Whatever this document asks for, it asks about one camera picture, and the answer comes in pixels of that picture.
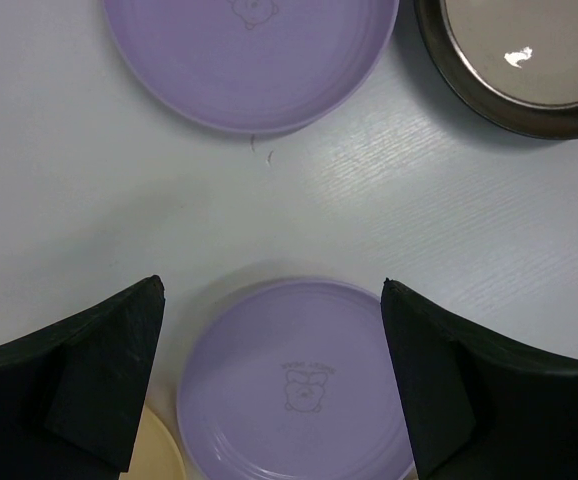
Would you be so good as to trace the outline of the metal rimmed plate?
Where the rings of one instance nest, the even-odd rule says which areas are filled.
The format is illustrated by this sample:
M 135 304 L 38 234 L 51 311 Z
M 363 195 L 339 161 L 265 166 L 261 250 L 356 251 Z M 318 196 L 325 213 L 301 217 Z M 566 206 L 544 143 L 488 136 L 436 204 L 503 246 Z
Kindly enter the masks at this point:
M 417 1 L 425 47 L 447 85 L 492 123 L 578 139 L 578 1 Z

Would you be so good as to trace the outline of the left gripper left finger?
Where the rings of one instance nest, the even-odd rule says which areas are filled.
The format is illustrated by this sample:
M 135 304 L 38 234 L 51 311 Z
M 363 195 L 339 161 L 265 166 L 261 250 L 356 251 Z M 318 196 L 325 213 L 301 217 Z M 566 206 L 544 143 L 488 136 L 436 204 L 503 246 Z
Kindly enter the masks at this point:
M 164 293 L 153 275 L 0 345 L 0 479 L 117 479 L 129 469 Z

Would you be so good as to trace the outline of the tan plate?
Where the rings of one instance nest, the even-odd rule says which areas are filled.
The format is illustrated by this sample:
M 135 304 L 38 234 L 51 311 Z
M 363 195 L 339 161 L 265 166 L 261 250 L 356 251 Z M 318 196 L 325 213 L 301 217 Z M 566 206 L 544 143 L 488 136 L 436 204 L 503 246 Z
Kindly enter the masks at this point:
M 166 425 L 144 406 L 127 472 L 120 480 L 185 480 L 182 455 Z

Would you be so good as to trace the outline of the purple plate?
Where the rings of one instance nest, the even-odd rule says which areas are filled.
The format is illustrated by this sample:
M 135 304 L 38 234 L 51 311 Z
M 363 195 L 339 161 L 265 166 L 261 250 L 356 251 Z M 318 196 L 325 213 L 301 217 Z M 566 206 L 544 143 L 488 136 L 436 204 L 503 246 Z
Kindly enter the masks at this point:
M 414 468 L 379 298 L 329 279 L 257 288 L 197 340 L 178 387 L 207 479 L 404 479 Z
M 303 128 L 375 68 L 396 1 L 105 1 L 123 60 L 185 118 L 238 134 Z

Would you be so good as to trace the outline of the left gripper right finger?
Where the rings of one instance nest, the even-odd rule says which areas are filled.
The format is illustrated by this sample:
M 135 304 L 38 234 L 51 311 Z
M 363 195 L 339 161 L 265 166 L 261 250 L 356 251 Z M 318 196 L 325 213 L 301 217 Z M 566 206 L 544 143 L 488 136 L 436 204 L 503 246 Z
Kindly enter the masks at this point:
M 578 359 L 453 314 L 395 280 L 385 335 L 422 479 L 578 479 Z

